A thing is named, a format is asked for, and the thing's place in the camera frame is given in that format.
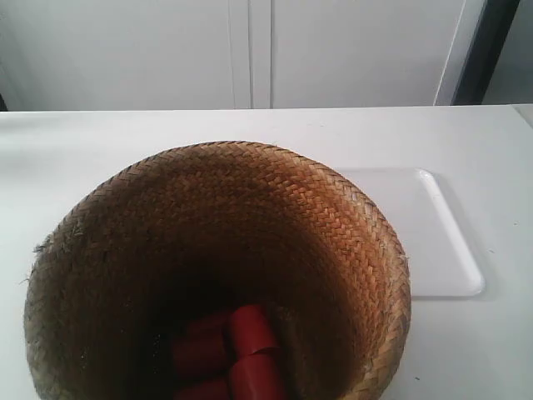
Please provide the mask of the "red cylinder middle left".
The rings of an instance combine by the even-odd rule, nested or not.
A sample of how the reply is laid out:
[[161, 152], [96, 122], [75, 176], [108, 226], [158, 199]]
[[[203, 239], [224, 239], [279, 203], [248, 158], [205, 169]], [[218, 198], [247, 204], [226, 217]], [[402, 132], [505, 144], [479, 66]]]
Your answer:
[[182, 334], [171, 339], [172, 366], [178, 377], [197, 379], [225, 370], [230, 356], [225, 342], [228, 310], [189, 322]]

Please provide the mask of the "red cylinder upper right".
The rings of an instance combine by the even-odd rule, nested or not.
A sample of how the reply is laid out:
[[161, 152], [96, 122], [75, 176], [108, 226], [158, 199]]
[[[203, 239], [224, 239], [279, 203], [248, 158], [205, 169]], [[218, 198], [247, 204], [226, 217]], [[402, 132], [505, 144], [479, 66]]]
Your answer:
[[259, 304], [249, 304], [234, 311], [228, 319], [227, 332], [237, 359], [280, 350], [270, 321]]

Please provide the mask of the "white rectangular plastic tray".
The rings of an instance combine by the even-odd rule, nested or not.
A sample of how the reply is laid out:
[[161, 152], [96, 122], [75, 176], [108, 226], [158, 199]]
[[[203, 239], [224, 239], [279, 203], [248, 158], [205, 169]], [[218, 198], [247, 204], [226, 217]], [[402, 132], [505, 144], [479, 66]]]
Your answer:
[[410, 168], [343, 168], [395, 229], [414, 298], [470, 298], [485, 279], [434, 176]]

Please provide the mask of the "red cylinder lower left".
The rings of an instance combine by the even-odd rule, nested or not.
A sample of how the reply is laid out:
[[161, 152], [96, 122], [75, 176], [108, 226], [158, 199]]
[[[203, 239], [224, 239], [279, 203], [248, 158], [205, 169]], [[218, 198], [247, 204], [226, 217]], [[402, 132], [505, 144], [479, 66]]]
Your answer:
[[230, 400], [231, 395], [227, 381], [216, 377], [197, 382], [189, 387], [182, 387], [174, 392], [173, 400]]

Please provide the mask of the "dark metal frame post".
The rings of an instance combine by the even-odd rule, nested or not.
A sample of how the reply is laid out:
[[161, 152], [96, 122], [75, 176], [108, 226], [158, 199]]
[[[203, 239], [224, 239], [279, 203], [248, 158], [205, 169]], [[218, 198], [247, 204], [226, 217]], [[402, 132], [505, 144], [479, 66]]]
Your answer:
[[482, 104], [520, 2], [484, 1], [452, 98], [453, 106]]

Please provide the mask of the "red cylinder lower right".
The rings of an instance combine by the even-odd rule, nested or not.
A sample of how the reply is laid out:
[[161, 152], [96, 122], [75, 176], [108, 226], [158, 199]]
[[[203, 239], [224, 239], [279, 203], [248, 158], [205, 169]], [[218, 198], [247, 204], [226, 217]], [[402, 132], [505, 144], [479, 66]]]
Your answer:
[[238, 360], [230, 369], [229, 383], [233, 399], [286, 399], [276, 359], [268, 353]]

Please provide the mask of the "red cylinder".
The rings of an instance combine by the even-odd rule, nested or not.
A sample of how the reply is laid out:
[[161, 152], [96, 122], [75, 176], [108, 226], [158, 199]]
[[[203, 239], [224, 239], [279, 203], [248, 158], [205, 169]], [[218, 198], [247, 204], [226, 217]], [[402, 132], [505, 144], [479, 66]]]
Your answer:
[[230, 356], [225, 342], [228, 310], [189, 322], [182, 334], [171, 339], [172, 366], [178, 377], [197, 379], [225, 370]]
[[174, 392], [173, 400], [230, 400], [231, 395], [227, 381], [216, 377], [197, 382], [189, 387], [182, 387]]
[[286, 399], [276, 359], [268, 353], [238, 360], [230, 369], [229, 383], [233, 399]]
[[280, 350], [270, 321], [259, 304], [249, 304], [234, 311], [228, 319], [227, 332], [237, 359]]

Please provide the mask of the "brown woven straw basket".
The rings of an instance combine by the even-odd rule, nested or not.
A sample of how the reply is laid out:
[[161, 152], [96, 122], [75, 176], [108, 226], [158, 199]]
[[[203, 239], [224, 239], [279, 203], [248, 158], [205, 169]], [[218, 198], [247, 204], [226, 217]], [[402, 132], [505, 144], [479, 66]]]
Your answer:
[[207, 142], [100, 184], [37, 247], [23, 314], [42, 399], [154, 398], [156, 323], [263, 303], [296, 399], [377, 399], [411, 318], [406, 256], [332, 169], [258, 142]]

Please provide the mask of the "white cabinet doors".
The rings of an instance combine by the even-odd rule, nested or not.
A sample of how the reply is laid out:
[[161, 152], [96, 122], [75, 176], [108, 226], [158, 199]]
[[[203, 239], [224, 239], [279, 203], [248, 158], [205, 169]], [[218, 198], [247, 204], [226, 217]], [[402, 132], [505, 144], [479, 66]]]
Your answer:
[[461, 1], [4, 1], [13, 111], [432, 105]]

